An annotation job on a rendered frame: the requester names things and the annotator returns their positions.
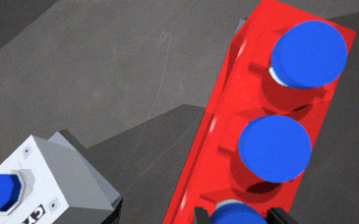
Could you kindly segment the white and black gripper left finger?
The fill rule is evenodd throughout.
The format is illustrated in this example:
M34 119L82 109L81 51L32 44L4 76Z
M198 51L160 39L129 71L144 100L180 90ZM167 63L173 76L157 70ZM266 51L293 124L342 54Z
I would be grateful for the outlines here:
M208 210L203 206L194 206L194 224L211 224Z

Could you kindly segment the blue round cap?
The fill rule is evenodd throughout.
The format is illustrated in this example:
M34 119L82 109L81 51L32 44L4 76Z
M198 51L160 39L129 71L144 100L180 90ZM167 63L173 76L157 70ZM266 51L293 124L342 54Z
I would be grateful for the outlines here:
M321 21L307 21L291 28L276 42L271 53L275 75L296 89L333 82L343 71L346 59L342 35Z
M222 205L209 219L211 224L268 224L256 209L240 202Z
M311 142L295 120L267 115L245 126L238 150L243 163L255 175L269 182L283 183L304 171L311 157Z

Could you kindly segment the white control box with blue button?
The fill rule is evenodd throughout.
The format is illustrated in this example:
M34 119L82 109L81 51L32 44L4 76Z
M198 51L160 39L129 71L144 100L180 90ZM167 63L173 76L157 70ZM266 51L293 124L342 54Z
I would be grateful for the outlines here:
M0 165L0 224L101 224L122 197L59 131Z

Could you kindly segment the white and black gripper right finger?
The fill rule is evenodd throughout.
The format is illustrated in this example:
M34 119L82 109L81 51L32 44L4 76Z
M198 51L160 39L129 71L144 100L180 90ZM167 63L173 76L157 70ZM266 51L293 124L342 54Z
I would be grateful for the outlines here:
M268 224L299 224L281 207L271 207L267 211Z

